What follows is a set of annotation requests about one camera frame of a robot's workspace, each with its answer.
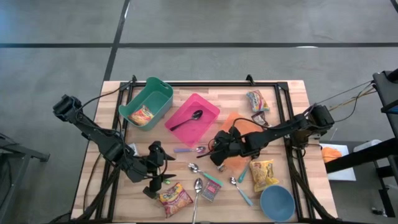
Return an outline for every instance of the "teal plastic container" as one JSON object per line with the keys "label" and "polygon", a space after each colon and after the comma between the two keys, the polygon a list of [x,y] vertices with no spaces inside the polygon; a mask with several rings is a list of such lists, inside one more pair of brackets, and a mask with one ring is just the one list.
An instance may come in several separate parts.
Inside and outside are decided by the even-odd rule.
{"label": "teal plastic container", "polygon": [[[173,88],[156,77],[149,77],[144,89],[129,104],[119,106],[119,113],[135,127],[143,131],[149,131],[168,112],[172,104]],[[138,126],[128,116],[141,109],[142,105],[147,106],[154,114],[154,117],[146,125]]]}

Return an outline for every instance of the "wooden table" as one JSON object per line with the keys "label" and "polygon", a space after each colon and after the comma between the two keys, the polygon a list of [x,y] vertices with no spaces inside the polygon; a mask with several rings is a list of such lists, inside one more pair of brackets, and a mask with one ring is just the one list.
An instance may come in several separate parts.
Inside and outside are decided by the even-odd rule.
{"label": "wooden table", "polygon": [[[294,107],[294,113],[302,113],[309,106],[304,82],[301,80],[286,82],[289,84],[290,97]],[[118,87],[119,82],[104,82],[101,94],[109,93]],[[141,89],[142,88],[135,87],[133,96],[136,96]],[[240,196],[239,192],[236,190],[235,186],[229,184],[228,182],[229,177],[232,175],[238,177],[240,173],[233,173],[231,170],[220,173],[216,169],[215,165],[210,161],[209,157],[196,159],[195,152],[185,152],[178,154],[174,153],[174,148],[186,146],[180,143],[180,141],[174,135],[170,134],[170,132],[168,132],[164,127],[164,123],[178,110],[178,107],[180,107],[192,93],[198,93],[221,110],[217,121],[211,125],[210,129],[203,135],[200,142],[197,144],[207,145],[208,141],[214,138],[220,126],[231,112],[236,111],[247,118],[251,117],[253,112],[251,111],[250,104],[245,95],[248,90],[261,91],[262,95],[271,108],[270,111],[266,112],[266,120],[272,125],[279,124],[280,122],[277,112],[275,91],[271,87],[196,86],[174,88],[173,106],[153,130],[144,132],[132,127],[131,125],[129,125],[127,129],[126,143],[136,143],[138,151],[141,155],[148,154],[148,146],[153,141],[160,140],[162,142],[162,146],[166,152],[176,158],[175,161],[169,162],[169,167],[167,169],[168,174],[177,175],[171,179],[172,185],[180,182],[192,198],[195,197],[195,191],[193,189],[194,180],[201,176],[199,174],[193,174],[188,170],[187,164],[189,162],[197,163],[201,170],[208,172],[212,176],[224,182],[224,186],[216,196],[216,200],[213,203],[209,202],[203,197],[199,197],[197,222],[271,222],[271,220],[269,220],[261,211],[259,206],[260,194],[254,192],[254,183],[252,181],[250,172],[246,175],[244,182],[240,184],[239,187],[245,191],[248,197],[253,201],[254,206],[252,207],[249,207],[246,204],[242,196]],[[117,97],[118,93],[116,92],[115,94],[102,97],[99,100],[95,122],[101,127],[111,128]],[[289,116],[285,107],[285,101],[284,111],[285,117],[288,118]],[[98,153],[99,152],[96,144],[90,142],[73,206],[72,218],[76,218],[82,214],[83,196],[94,161],[98,157]],[[269,159],[274,160],[274,177],[279,179],[279,184],[281,186],[291,191],[292,188],[290,184],[290,175],[288,172],[285,148],[282,139],[270,142],[270,144],[261,151],[260,158],[257,160],[261,161]],[[331,215],[336,217],[337,214],[335,203],[333,201],[325,165],[323,163],[319,147],[308,147],[304,161],[311,191],[315,194],[319,202],[326,208],[326,210]],[[95,170],[95,174],[88,190],[87,205],[93,200],[100,189],[104,162],[104,159],[101,158]],[[142,193],[143,188],[148,184],[148,180],[133,184],[126,177],[125,173],[121,172],[114,210],[114,222],[190,222],[192,220],[193,204],[183,208],[183,210],[179,211],[174,216],[165,219],[165,211],[163,206],[161,206],[159,202],[150,199]],[[160,192],[165,191],[172,185],[163,184]],[[305,199],[301,190],[300,196],[302,208],[304,210],[304,216],[308,217]],[[108,207],[108,200],[109,195],[105,198],[104,208]],[[290,219],[290,221],[296,220],[297,218],[295,215]]]}

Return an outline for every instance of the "light blue bowl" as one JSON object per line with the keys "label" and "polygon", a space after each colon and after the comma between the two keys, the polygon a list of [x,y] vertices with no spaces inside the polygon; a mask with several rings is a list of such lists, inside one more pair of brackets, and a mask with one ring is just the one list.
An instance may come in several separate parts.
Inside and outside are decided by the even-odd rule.
{"label": "light blue bowl", "polygon": [[260,206],[264,214],[275,222],[284,222],[294,214],[294,199],[284,187],[271,185],[261,193]]}

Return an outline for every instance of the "pink bin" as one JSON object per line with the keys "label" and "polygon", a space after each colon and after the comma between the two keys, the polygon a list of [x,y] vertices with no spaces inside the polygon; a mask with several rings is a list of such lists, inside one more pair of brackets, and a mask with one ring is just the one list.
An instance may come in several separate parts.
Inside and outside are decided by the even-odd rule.
{"label": "pink bin", "polygon": [[220,109],[215,105],[212,105],[200,95],[194,93],[164,124],[164,126],[170,130],[170,128],[175,125],[190,119],[193,112],[197,110],[203,111],[200,119],[188,121],[179,126],[176,130],[171,131],[171,133],[181,140],[181,142],[184,142],[189,147],[192,147],[196,142],[198,142],[210,125],[216,121],[220,113]]}

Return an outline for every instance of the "concrete floor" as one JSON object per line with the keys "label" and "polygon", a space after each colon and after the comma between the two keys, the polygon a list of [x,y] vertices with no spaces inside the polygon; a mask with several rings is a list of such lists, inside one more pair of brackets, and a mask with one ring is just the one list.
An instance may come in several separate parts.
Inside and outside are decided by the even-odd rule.
{"label": "concrete floor", "polygon": [[[123,2],[0,0],[0,44],[112,43]],[[131,1],[126,15],[121,42],[398,40],[398,13],[389,0],[139,0]],[[52,106],[65,93],[82,102],[97,96],[109,53],[108,48],[0,49],[0,132],[51,153],[46,164],[31,162],[10,223],[48,222],[71,208],[87,142],[52,114]],[[110,79],[135,74],[140,80],[242,80],[250,73],[257,80],[305,80],[314,103],[370,80],[374,72],[397,68],[397,58],[398,48],[119,49]],[[85,113],[93,117],[95,107],[92,103]],[[330,140],[335,129],[333,140],[339,141],[391,138],[380,107],[377,95],[360,99],[355,114],[323,139]],[[332,115],[340,119],[351,110],[349,105]],[[355,171],[363,177],[372,169]],[[372,201],[379,204],[377,179],[358,180],[331,183],[339,217],[396,222],[366,213]],[[350,200],[353,194],[369,203]]]}

